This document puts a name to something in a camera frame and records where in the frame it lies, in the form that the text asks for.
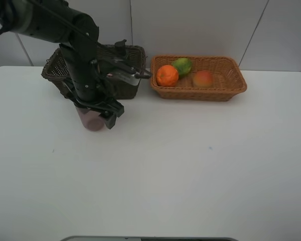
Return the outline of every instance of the white table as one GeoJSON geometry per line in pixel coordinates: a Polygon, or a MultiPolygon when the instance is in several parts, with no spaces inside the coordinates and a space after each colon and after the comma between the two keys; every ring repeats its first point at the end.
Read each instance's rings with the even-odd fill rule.
{"type": "Polygon", "coordinates": [[[87,131],[40,67],[0,68],[0,238],[301,240],[301,73],[243,71],[230,102],[144,81],[87,131]]]}

